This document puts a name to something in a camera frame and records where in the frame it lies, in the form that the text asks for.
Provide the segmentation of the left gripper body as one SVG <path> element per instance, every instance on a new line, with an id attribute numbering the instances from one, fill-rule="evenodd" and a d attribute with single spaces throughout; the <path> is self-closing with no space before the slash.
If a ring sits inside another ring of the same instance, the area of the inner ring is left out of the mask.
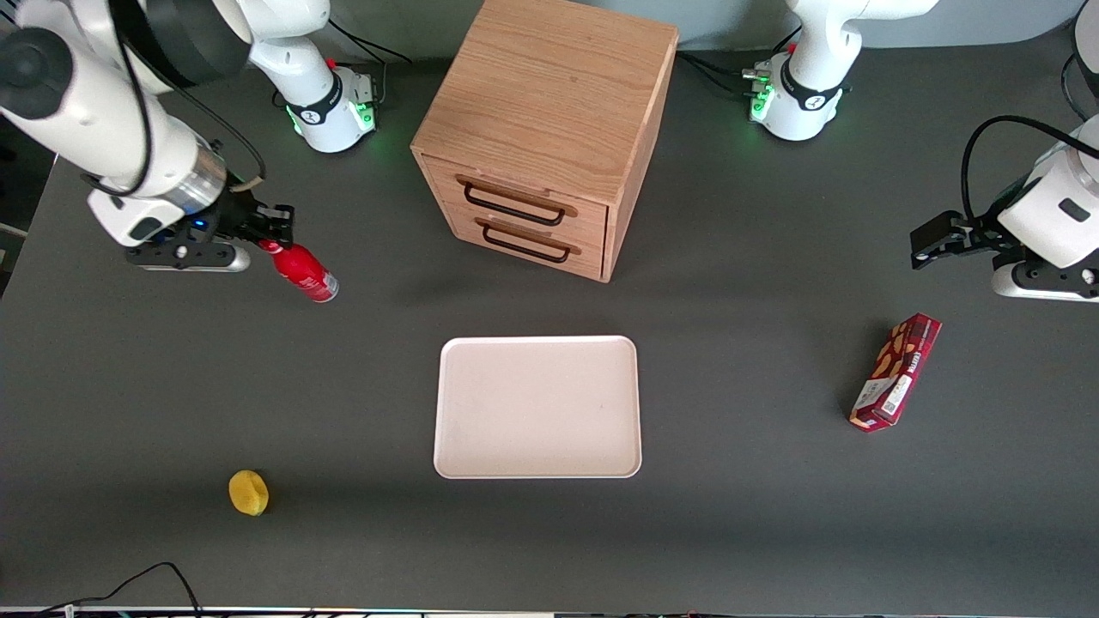
<path id="1" fill-rule="evenodd" d="M 993 216 L 1000 239 L 970 243 L 992 251 L 1020 244 L 1059 269 L 1083 262 L 1098 246 L 1096 172 L 1096 157 L 1083 151 L 1047 151 L 1023 177 L 1021 194 Z"/>

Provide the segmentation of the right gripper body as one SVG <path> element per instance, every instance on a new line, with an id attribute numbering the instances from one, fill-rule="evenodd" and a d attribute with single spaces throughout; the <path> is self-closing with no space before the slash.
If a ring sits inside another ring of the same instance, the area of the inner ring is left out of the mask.
<path id="1" fill-rule="evenodd" d="M 227 194 L 204 209 L 187 210 L 164 198 L 134 198 L 91 191 L 88 206 L 107 234 L 124 247 L 165 247 L 207 243 L 217 239 L 255 242 L 263 238 L 263 222 Z"/>

